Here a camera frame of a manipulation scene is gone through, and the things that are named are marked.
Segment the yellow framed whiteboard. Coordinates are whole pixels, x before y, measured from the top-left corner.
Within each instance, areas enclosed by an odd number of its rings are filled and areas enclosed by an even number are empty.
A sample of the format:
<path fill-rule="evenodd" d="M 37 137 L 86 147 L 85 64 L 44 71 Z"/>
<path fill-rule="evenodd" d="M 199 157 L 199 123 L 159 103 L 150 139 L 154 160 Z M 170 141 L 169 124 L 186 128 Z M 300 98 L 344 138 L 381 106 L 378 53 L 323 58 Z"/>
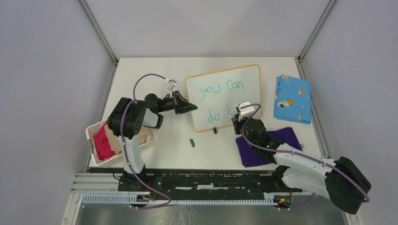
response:
<path fill-rule="evenodd" d="M 241 103 L 262 102 L 261 68 L 252 64 L 190 76 L 185 88 L 188 101 L 197 106 L 191 111 L 197 132 L 229 126 Z"/>

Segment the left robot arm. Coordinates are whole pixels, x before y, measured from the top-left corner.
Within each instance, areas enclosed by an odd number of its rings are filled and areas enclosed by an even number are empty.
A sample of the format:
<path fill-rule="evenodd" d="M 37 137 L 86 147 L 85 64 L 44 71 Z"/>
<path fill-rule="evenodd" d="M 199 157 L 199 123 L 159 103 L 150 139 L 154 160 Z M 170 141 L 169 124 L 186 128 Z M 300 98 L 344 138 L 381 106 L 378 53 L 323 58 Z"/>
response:
<path fill-rule="evenodd" d="M 179 91 L 159 98 L 146 95 L 144 100 L 121 98 L 108 118 L 108 127 L 117 137 L 122 148 L 124 162 L 123 177 L 136 191 L 147 186 L 145 164 L 139 147 L 139 133 L 142 127 L 159 129 L 163 123 L 162 112 L 174 111 L 180 115 L 197 110 L 198 107 L 185 99 Z"/>

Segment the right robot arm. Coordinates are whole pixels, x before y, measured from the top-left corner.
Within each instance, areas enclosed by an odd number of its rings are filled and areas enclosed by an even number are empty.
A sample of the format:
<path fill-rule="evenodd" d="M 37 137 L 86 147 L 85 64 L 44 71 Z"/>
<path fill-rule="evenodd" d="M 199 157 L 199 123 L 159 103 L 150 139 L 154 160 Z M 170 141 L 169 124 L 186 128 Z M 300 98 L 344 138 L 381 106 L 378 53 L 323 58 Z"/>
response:
<path fill-rule="evenodd" d="M 235 114 L 231 119 L 244 167 L 275 164 L 271 190 L 301 189 L 329 199 L 340 210 L 356 214 L 370 201 L 371 184 L 359 168 L 346 157 L 338 160 L 302 151 L 294 133 L 274 136 L 261 120 Z"/>

